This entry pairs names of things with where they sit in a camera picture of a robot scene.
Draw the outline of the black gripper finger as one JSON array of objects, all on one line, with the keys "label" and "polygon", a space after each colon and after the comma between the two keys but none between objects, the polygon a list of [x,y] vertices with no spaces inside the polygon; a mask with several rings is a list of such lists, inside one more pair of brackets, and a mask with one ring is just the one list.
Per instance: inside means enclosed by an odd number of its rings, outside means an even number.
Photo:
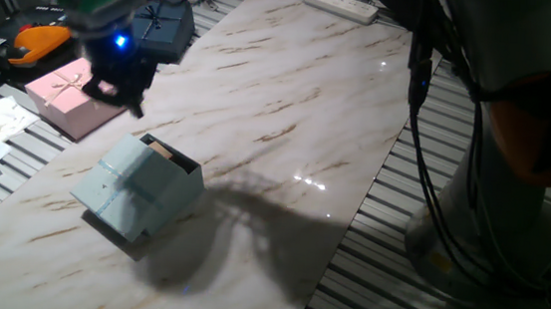
[{"label": "black gripper finger", "polygon": [[136,86],[123,87],[120,91],[121,105],[136,119],[144,115],[141,103],[143,102],[143,88]]},{"label": "black gripper finger", "polygon": [[91,78],[83,86],[82,92],[102,103],[119,104],[121,101],[116,87],[97,78]]}]

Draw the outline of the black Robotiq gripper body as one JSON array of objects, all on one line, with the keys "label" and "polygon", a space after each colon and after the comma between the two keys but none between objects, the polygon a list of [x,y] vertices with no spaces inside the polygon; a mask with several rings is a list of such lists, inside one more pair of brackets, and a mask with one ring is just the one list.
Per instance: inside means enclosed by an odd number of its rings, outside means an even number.
[{"label": "black Robotiq gripper body", "polygon": [[87,60],[90,61],[92,78],[123,87],[150,87],[157,61],[141,48],[132,28],[111,29],[102,35],[85,39]]}]

